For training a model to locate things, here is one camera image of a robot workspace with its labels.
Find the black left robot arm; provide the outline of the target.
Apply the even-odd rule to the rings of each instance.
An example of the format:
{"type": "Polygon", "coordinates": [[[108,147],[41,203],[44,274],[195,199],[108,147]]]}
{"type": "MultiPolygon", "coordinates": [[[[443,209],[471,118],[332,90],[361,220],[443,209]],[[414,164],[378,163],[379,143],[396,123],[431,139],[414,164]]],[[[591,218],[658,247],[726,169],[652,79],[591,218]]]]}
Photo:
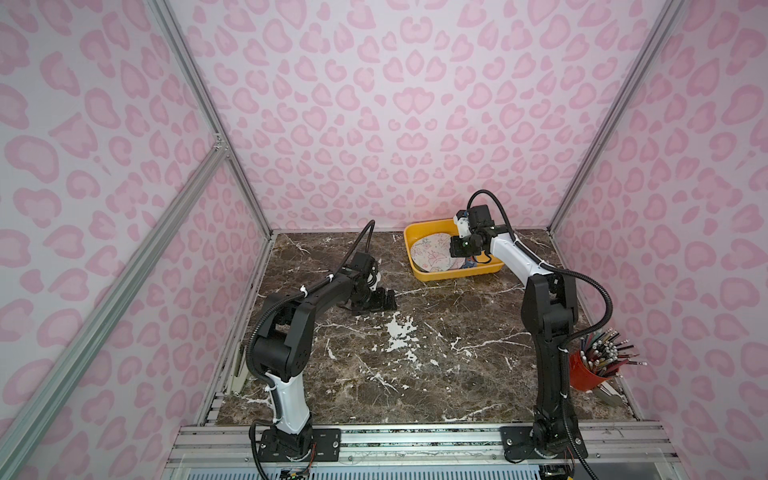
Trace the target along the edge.
{"type": "Polygon", "coordinates": [[[303,371],[309,362],[315,320],[341,305],[355,314],[397,309],[395,292],[378,285],[378,261],[357,252],[338,272],[295,294],[272,294],[265,301],[245,359],[249,372],[265,382],[274,407],[270,433],[302,455],[312,439],[303,371]]]}

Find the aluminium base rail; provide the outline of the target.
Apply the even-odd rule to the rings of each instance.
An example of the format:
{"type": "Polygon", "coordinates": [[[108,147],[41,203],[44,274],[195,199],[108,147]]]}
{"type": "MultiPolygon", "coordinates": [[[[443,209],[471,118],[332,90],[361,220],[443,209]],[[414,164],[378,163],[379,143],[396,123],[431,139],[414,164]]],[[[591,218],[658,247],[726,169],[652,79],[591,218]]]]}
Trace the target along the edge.
{"type": "MultiPolygon", "coordinates": [[[[587,462],[601,479],[684,479],[681,458],[658,422],[581,424],[587,462]]],[[[587,478],[569,454],[513,460],[501,425],[412,424],[341,427],[335,461],[317,458],[311,479],[587,478]]],[[[165,479],[257,479],[251,442],[263,427],[184,427],[162,473],[165,479]]]]}

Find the yellow plastic storage box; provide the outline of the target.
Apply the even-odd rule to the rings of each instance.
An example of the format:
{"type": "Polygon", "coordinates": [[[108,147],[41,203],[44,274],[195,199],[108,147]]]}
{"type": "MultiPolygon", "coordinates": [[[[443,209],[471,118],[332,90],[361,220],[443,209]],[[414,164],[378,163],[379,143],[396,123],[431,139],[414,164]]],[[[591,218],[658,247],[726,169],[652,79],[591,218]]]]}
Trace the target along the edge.
{"type": "Polygon", "coordinates": [[[406,253],[414,276],[423,282],[485,275],[501,270],[500,260],[480,255],[452,257],[452,236],[458,228],[452,219],[414,223],[404,230],[406,253]]]}

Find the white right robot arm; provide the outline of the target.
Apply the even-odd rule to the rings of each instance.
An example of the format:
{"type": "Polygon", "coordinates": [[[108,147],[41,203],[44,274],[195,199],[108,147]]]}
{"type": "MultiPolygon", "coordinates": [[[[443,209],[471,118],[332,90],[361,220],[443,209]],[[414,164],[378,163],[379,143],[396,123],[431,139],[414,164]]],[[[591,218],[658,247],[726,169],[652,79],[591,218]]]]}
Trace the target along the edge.
{"type": "Polygon", "coordinates": [[[486,205],[460,210],[454,217],[458,234],[450,255],[486,254],[500,260],[524,284],[521,320],[535,347],[538,393],[532,426],[525,433],[504,434],[510,462],[552,459],[576,451],[579,432],[570,393],[569,353],[565,340],[577,319],[573,278],[554,271],[506,226],[497,226],[486,205]]]}

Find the blue car coaster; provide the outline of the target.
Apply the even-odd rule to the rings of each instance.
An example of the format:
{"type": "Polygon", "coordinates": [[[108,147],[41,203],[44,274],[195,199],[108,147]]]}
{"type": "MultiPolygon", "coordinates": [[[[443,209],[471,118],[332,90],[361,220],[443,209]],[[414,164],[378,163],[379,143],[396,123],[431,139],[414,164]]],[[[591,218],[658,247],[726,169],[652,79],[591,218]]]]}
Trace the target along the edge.
{"type": "Polygon", "coordinates": [[[461,269],[475,268],[478,265],[485,265],[485,264],[488,264],[490,262],[491,262],[491,260],[478,262],[475,257],[469,257],[469,258],[466,258],[464,260],[464,263],[461,265],[461,269]]]}

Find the red pen cup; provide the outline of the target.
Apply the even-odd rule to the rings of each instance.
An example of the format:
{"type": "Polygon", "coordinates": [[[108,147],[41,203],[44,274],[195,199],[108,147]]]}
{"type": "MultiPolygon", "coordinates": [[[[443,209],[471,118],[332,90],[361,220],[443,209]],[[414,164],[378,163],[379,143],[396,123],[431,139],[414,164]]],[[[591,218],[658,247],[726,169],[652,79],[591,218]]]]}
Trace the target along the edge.
{"type": "Polygon", "coordinates": [[[579,352],[573,352],[569,357],[570,386],[578,391],[594,390],[608,378],[593,373],[582,360],[579,352]]]}

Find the white butterfly doodle coaster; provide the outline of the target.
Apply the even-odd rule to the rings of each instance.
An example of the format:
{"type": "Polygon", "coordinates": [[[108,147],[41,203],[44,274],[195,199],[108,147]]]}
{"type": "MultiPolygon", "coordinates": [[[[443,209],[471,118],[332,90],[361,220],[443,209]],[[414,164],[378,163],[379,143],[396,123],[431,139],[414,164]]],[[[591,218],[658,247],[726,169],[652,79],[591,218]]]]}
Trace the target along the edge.
{"type": "Polygon", "coordinates": [[[417,240],[410,248],[411,259],[416,268],[425,273],[439,273],[456,270],[464,263],[463,258],[450,254],[451,235],[435,233],[417,240]]]}

